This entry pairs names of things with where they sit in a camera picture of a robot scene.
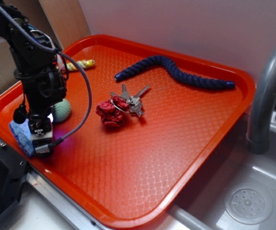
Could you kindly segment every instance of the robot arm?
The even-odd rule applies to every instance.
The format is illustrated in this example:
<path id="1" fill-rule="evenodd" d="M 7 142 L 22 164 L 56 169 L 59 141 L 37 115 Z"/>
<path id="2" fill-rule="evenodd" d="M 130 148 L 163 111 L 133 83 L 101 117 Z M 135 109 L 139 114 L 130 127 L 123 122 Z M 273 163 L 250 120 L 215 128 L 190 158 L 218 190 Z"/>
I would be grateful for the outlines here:
<path id="1" fill-rule="evenodd" d="M 28 24 L 29 19 L 16 7 L 6 6 L 2 0 L 0 7 L 34 41 L 51 49 L 55 47 L 49 37 L 34 32 L 34 28 Z M 55 53 L 50 52 L 31 43 L 1 12 L 0 37 L 6 39 L 10 45 L 17 67 L 14 74 L 23 85 L 24 100 L 14 112 L 14 121 L 20 124 L 28 118 L 36 155 L 50 156 L 53 153 L 52 124 L 47 116 L 51 113 L 51 106 L 66 96 L 66 79 L 56 68 L 58 50 Z M 25 98 L 29 104 L 29 112 L 25 109 Z"/>

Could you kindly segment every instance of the tray rim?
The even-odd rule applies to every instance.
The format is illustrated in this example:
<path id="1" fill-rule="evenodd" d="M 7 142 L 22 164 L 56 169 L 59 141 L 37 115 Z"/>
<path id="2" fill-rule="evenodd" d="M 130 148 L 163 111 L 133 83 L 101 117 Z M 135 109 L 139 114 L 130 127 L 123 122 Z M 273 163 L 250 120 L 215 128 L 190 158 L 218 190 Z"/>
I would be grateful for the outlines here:
<path id="1" fill-rule="evenodd" d="M 189 183 L 190 178 L 195 174 L 195 172 L 201 167 L 204 161 L 207 160 L 207 158 L 211 155 L 212 151 L 215 149 L 215 147 L 222 141 L 222 139 L 225 137 L 225 135 L 228 133 L 228 131 L 232 128 L 232 126 L 236 123 L 236 121 L 241 117 L 241 115 L 245 112 L 247 107 L 250 105 L 252 102 L 252 99 L 254 97 L 254 91 L 255 91 L 255 83 L 251 79 L 251 77 L 244 71 L 228 67 L 219 63 L 203 60 L 197 57 L 191 57 L 188 55 L 183 55 L 179 54 L 176 52 L 172 51 L 167 51 L 164 49 L 156 48 L 153 46 L 148 46 L 148 45 L 143 45 L 137 42 L 132 42 L 108 35 L 93 35 L 89 36 L 87 38 L 83 38 L 78 40 L 76 43 L 73 45 L 69 46 L 67 49 L 64 50 L 66 54 L 69 56 L 73 56 L 77 52 L 79 52 L 81 49 L 89 47 L 89 46 L 94 46 L 94 45 L 102 45 L 102 46 L 107 46 L 107 47 L 112 47 L 115 48 L 115 44 L 118 45 L 118 49 L 121 51 L 127 50 L 128 48 L 131 48 L 132 52 L 138 52 L 147 53 L 146 56 L 152 56 L 155 54 L 161 54 L 161 55 L 166 55 L 170 58 L 172 58 L 177 65 L 182 68 L 183 63 L 185 62 L 197 62 L 203 67 L 205 67 L 205 72 L 209 71 L 208 69 L 213 69 L 215 68 L 216 71 L 222 71 L 222 72 L 230 72 L 233 75 L 239 76 L 238 79 L 236 79 L 236 87 L 240 88 L 242 94 L 243 94 L 243 99 L 241 104 L 237 107 L 236 110 L 232 113 L 232 115 L 227 119 L 227 121 L 222 125 L 222 127 L 219 129 L 219 132 L 211 139 L 211 141 L 205 146 L 205 148 L 202 150 L 202 152 L 199 154 L 199 156 L 192 162 L 190 167 L 185 171 L 185 173 L 179 178 L 179 180 L 174 184 L 174 186 L 171 188 L 169 193 L 166 194 L 166 196 L 159 202 L 159 204 L 150 212 L 147 214 L 140 216 L 138 218 L 133 218 L 133 219 L 122 219 L 122 218 L 112 218 L 111 216 L 105 216 L 100 219 L 100 222 L 102 222 L 104 225 L 112 228 L 132 228 L 132 227 L 137 227 L 140 225 L 143 225 L 157 216 L 159 216 L 162 212 L 164 212 L 168 206 L 172 203 L 172 201 L 175 199 L 177 194 L 179 194 L 184 188 L 184 186 Z M 17 98 L 18 95 L 22 94 L 22 84 L 20 82 L 16 83 L 14 86 L 12 86 L 9 90 L 7 90 L 5 93 L 0 95 L 0 109 L 4 108 L 8 103 L 4 100 L 6 96 L 10 97 L 8 99 L 12 101 L 13 99 Z M 0 132 L 2 131 L 4 127 L 0 125 Z M 9 144 L 10 146 L 17 146 L 17 143 L 15 140 L 8 138 L 7 134 L 2 132 L 0 133 L 0 138 L 3 140 L 7 140 L 6 143 Z M 35 163 L 41 162 L 39 159 L 33 159 Z M 51 174 L 44 174 L 44 177 L 46 177 L 48 180 L 54 180 L 56 178 L 52 177 Z M 61 189 L 66 195 L 68 195 L 70 198 L 73 197 L 75 192 L 73 189 Z M 103 215 L 103 210 L 101 208 L 95 207 L 96 210 L 93 210 L 91 213 L 92 215 L 95 216 L 102 216 Z"/>

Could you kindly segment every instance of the drain cover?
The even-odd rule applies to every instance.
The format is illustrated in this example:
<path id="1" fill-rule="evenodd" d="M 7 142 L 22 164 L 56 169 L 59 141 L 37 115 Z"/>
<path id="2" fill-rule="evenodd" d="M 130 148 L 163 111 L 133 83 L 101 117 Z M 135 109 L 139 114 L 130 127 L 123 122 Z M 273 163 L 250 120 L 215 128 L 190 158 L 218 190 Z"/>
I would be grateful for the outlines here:
<path id="1" fill-rule="evenodd" d="M 254 184 L 237 184 L 230 188 L 224 200 L 228 214 L 242 224 L 259 224 L 272 213 L 270 194 Z"/>

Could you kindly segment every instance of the green ball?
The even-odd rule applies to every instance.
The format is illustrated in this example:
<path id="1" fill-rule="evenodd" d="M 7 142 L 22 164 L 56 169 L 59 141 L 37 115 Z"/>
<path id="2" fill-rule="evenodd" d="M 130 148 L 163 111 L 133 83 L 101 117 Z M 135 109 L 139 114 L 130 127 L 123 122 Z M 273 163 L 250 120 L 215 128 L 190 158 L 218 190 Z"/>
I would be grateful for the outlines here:
<path id="1" fill-rule="evenodd" d="M 54 104 L 53 117 L 54 122 L 62 122 L 66 120 L 71 113 L 71 104 L 67 99 L 63 99 L 61 102 Z"/>

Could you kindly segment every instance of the navy rope toy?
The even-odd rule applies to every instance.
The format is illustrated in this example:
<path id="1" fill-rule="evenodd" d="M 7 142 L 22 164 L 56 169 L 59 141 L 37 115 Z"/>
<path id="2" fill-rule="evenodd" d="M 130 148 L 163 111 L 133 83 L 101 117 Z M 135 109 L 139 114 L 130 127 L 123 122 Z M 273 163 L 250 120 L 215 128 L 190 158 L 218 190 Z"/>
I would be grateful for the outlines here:
<path id="1" fill-rule="evenodd" d="M 147 57 L 141 61 L 138 61 L 136 64 L 124 69 L 120 73 L 117 73 L 114 76 L 114 79 L 116 81 L 122 81 L 143 72 L 150 66 L 156 65 L 163 66 L 175 80 L 187 85 L 210 90 L 234 89 L 235 87 L 235 83 L 233 81 L 208 79 L 184 73 L 176 66 L 174 61 L 168 57 L 160 55 Z"/>

